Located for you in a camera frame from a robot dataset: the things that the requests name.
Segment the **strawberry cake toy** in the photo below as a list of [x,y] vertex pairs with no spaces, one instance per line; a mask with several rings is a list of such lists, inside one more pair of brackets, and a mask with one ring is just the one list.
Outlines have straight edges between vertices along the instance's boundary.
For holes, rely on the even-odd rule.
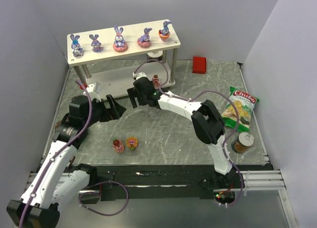
[[160,82],[159,82],[158,75],[154,75],[153,76],[152,82],[153,82],[153,85],[154,85],[155,89],[158,89],[160,87]]

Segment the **small purple bunny toy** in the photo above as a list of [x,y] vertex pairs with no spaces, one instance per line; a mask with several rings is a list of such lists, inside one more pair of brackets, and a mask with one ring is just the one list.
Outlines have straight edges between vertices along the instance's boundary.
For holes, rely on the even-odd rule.
[[83,49],[81,48],[81,45],[78,42],[79,38],[80,38],[79,35],[74,35],[74,34],[70,35],[70,39],[72,41],[71,49],[72,49],[72,54],[74,57],[79,57],[84,55]]

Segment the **purple bunny with red bow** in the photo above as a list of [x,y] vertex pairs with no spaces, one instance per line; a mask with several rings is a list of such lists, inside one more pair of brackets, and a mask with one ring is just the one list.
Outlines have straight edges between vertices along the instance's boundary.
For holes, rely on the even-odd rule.
[[103,50],[102,43],[98,40],[98,34],[90,34],[89,38],[92,40],[91,47],[93,52],[101,52]]

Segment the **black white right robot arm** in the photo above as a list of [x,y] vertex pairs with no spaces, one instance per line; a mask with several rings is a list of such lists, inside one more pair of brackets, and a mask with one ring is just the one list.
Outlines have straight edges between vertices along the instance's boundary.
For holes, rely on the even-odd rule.
[[182,99],[170,91],[155,89],[146,76],[135,76],[133,87],[127,90],[133,108],[137,104],[176,113],[190,120],[197,138],[207,145],[217,173],[226,175],[232,169],[225,142],[225,123],[214,103]]

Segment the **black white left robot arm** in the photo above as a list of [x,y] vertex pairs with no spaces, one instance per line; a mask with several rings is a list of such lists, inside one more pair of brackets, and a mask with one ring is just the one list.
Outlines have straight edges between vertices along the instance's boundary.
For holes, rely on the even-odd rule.
[[69,111],[55,130],[50,150],[31,185],[19,200],[11,200],[6,208],[13,223],[19,228],[56,227],[62,205],[86,187],[97,185],[97,168],[87,164],[75,167],[72,175],[60,187],[67,164],[88,134],[88,128],[97,122],[120,119],[126,108],[109,94],[110,105],[86,95],[75,96]]

